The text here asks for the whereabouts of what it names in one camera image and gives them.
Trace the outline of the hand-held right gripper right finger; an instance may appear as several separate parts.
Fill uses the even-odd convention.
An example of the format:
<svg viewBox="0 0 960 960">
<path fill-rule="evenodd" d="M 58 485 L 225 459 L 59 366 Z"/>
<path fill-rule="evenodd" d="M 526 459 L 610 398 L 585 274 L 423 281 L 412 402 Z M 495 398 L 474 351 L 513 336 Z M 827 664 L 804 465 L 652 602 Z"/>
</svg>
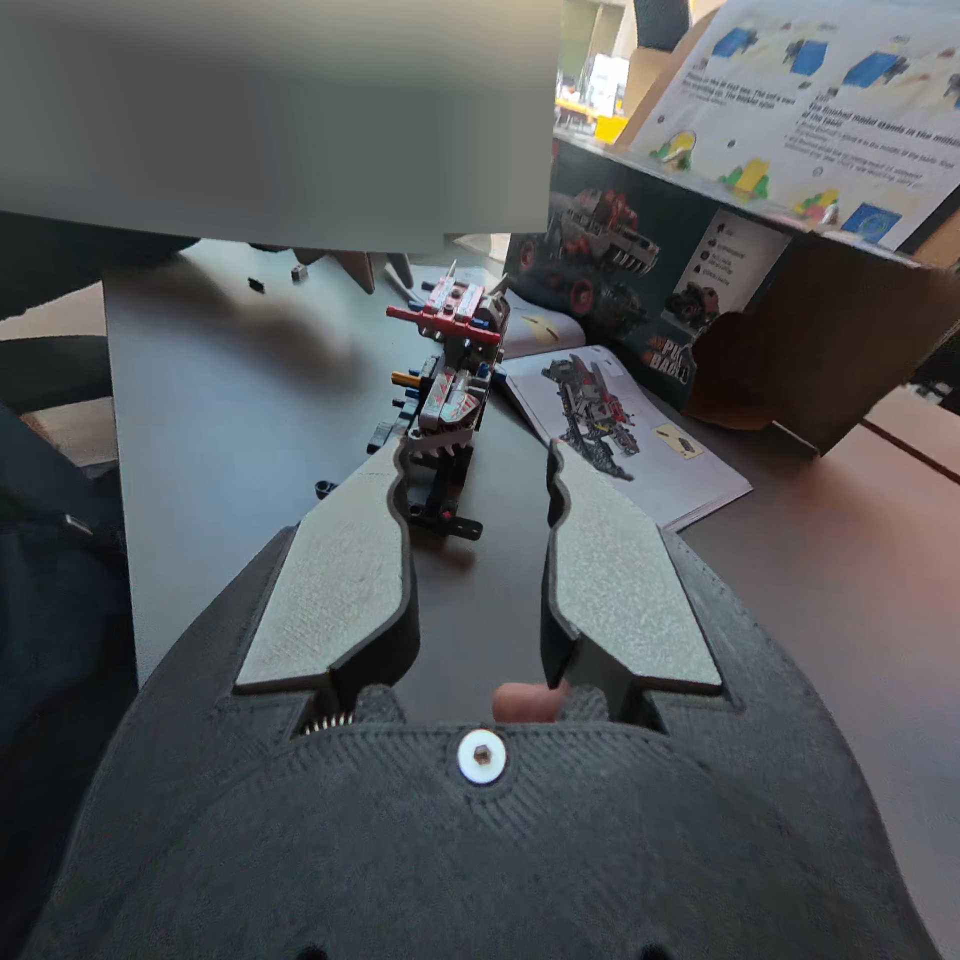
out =
<svg viewBox="0 0 960 960">
<path fill-rule="evenodd" d="M 558 438 L 546 486 L 539 649 L 548 687 L 722 690 L 657 523 Z"/>
</svg>

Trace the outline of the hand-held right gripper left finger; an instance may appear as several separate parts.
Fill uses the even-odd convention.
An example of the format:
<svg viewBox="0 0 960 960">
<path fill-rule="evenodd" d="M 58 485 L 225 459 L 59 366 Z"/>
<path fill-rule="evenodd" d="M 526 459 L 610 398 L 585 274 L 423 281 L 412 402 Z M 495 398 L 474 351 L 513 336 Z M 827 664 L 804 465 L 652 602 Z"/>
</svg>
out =
<svg viewBox="0 0 960 960">
<path fill-rule="evenodd" d="M 388 440 L 298 524 L 236 690 L 357 694 L 413 666 L 421 630 L 405 447 Z"/>
</svg>

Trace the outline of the grey and red lego model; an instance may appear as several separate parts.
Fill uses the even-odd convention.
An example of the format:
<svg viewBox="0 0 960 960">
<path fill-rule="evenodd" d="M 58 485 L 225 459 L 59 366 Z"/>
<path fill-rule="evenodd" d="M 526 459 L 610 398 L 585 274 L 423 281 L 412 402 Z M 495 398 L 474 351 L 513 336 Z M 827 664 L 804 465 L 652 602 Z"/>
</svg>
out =
<svg viewBox="0 0 960 960">
<path fill-rule="evenodd" d="M 487 408 L 498 364 L 504 357 L 511 306 L 509 276 L 492 282 L 468 280 L 453 263 L 420 296 L 389 306 L 386 316 L 416 328 L 438 347 L 421 367 L 390 376 L 404 391 L 391 421 L 382 421 L 366 446 L 375 454 L 388 443 L 405 445 L 407 464 L 433 473 L 425 498 L 410 497 L 409 522 L 440 537 L 470 542 L 483 525 L 464 518 L 459 499 L 474 455 L 474 435 Z"/>
</svg>

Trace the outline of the person's left forearm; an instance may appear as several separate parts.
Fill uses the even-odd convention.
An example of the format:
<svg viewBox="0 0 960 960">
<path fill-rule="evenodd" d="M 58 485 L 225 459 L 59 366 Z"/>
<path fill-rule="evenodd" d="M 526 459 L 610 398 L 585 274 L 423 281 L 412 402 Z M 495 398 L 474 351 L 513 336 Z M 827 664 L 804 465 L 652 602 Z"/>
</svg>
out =
<svg viewBox="0 0 960 960">
<path fill-rule="evenodd" d="M 1 320 L 85 289 L 106 272 L 163 263 L 198 241 L 3 211 Z"/>
</svg>

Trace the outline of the open lego instruction booklet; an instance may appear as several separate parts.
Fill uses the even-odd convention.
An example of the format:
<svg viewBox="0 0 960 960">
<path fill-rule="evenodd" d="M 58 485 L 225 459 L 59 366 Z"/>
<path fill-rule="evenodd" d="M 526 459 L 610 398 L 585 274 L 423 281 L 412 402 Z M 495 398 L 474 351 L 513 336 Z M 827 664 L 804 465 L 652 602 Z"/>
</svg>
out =
<svg viewBox="0 0 960 960">
<path fill-rule="evenodd" d="M 740 473 L 678 427 L 566 314 L 508 292 L 499 368 L 546 445 L 563 440 L 662 529 L 679 532 L 748 496 Z"/>
</svg>

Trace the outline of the dark lego set box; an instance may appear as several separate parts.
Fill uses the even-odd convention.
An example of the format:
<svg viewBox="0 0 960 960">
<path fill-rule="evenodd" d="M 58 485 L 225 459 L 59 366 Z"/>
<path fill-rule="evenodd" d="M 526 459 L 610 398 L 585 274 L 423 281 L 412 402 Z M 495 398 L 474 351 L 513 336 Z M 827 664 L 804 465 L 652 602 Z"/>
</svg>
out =
<svg viewBox="0 0 960 960">
<path fill-rule="evenodd" d="M 956 270 L 555 134 L 546 220 L 511 287 L 714 426 L 831 450 L 958 327 Z"/>
</svg>

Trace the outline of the person's right hand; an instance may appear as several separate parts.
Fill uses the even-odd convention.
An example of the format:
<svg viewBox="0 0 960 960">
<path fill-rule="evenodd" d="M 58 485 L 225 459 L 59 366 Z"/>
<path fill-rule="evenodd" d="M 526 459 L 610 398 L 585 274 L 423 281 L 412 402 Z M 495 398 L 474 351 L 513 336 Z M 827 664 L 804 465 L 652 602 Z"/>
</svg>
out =
<svg viewBox="0 0 960 960">
<path fill-rule="evenodd" d="M 568 698 L 570 685 L 562 680 L 555 688 L 546 683 L 504 682 L 491 696 L 491 714 L 497 724 L 542 724 L 557 720 Z"/>
</svg>

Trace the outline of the person's dark navy jacket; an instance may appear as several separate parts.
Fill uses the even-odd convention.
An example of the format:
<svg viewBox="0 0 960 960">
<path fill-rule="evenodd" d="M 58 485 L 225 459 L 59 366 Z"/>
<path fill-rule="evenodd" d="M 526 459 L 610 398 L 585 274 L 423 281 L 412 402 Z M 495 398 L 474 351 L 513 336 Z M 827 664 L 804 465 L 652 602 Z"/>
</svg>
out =
<svg viewBox="0 0 960 960">
<path fill-rule="evenodd" d="M 3 407 L 1 488 L 1 944 L 16 958 L 138 683 L 118 468 L 90 478 Z"/>
</svg>

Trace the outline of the black chair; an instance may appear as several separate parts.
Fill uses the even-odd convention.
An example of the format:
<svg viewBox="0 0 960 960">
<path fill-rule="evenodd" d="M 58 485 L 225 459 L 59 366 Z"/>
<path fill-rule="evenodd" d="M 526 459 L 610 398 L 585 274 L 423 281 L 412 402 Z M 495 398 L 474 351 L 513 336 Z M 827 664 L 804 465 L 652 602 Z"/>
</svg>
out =
<svg viewBox="0 0 960 960">
<path fill-rule="evenodd" d="M 113 395 L 105 335 L 1 341 L 1 403 L 18 416 Z"/>
</svg>

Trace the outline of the colourful printed instruction sheet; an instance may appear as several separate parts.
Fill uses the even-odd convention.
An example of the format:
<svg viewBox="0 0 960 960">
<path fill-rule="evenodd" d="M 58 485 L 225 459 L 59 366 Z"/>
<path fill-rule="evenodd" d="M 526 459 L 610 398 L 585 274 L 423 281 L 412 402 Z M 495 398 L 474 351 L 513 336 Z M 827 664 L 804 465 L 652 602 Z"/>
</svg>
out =
<svg viewBox="0 0 960 960">
<path fill-rule="evenodd" d="M 958 2 L 726 2 L 625 149 L 907 253 L 959 180 Z"/>
</svg>

